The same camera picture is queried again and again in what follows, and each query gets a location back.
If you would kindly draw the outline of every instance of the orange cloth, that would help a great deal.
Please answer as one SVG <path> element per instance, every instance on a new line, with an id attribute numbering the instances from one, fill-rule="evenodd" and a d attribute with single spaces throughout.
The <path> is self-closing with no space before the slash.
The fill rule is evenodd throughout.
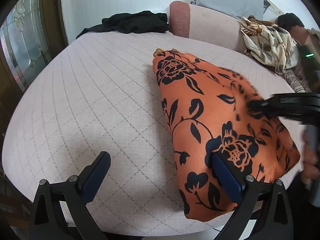
<path id="1" fill-rule="evenodd" d="M 297 147 L 279 119 L 249 113 L 247 102 L 261 97 L 239 73 L 173 50 L 155 54 L 153 71 L 187 218 L 209 221 L 236 207 L 212 170 L 213 153 L 222 152 L 244 176 L 264 182 L 298 162 Z"/>

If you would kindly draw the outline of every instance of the blanket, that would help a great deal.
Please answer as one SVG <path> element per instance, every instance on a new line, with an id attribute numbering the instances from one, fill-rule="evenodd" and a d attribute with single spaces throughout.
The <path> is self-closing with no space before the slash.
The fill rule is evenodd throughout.
<path id="1" fill-rule="evenodd" d="M 286 69 L 297 65 L 299 53 L 296 43 L 285 29 L 276 24 L 261 25 L 242 17 L 240 30 L 248 48 L 245 54 L 274 68 L 277 74 L 283 75 Z"/>

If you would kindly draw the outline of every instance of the bed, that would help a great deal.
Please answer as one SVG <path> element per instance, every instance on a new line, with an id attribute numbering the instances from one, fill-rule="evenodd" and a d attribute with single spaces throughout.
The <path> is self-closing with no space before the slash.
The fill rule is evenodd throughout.
<path id="1" fill-rule="evenodd" d="M 281 77 L 236 51 L 172 33 L 87 33 L 70 44 L 28 88 L 3 147 L 7 177 L 33 201 L 40 179 L 61 182 L 101 151 L 111 168 L 87 205 L 98 226 L 131 236 L 168 236 L 224 225 L 231 213 L 188 220 L 176 185 L 172 142 L 164 128 L 152 71 L 157 48 L 176 48 L 244 75 L 264 97 L 292 93 Z M 301 150 L 303 126 L 284 120 Z M 284 175 L 288 187 L 298 163 Z M 63 205 L 67 222 L 73 223 Z"/>

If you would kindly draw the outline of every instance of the blue gripper pad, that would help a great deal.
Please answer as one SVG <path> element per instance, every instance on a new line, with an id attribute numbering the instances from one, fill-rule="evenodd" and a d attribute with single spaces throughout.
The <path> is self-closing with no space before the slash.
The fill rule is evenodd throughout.
<path id="1" fill-rule="evenodd" d="M 212 168 L 227 192 L 230 201 L 240 204 L 242 201 L 241 185 L 218 154 L 212 155 Z"/>
<path id="2" fill-rule="evenodd" d="M 94 200 L 107 172 L 111 165 L 111 157 L 107 152 L 101 152 L 96 160 L 92 163 L 94 169 L 83 185 L 83 195 L 81 200 L 86 205 Z"/>

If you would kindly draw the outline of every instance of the metal screw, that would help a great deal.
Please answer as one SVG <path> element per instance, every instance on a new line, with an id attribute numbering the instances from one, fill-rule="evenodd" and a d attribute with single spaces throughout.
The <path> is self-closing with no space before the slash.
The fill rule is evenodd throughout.
<path id="1" fill-rule="evenodd" d="M 69 177 L 69 181 L 70 181 L 70 182 L 74 182 L 74 181 L 76 181 L 77 179 L 78 179 L 78 176 L 77 176 L 77 175 L 72 175 L 72 176 Z"/>
<path id="2" fill-rule="evenodd" d="M 46 179 L 41 179 L 39 181 L 39 185 L 43 186 L 44 184 L 46 184 L 47 180 Z"/>
<path id="3" fill-rule="evenodd" d="M 282 180 L 277 179 L 277 180 L 276 180 L 276 184 L 278 184 L 279 186 L 282 186 L 282 185 L 283 185 L 283 182 L 282 182 Z"/>
<path id="4" fill-rule="evenodd" d="M 245 179 L 246 179 L 247 181 L 249 181 L 249 182 L 253 182 L 253 181 L 254 181 L 254 177 L 253 177 L 252 175 L 247 175 L 247 176 L 245 177 Z"/>

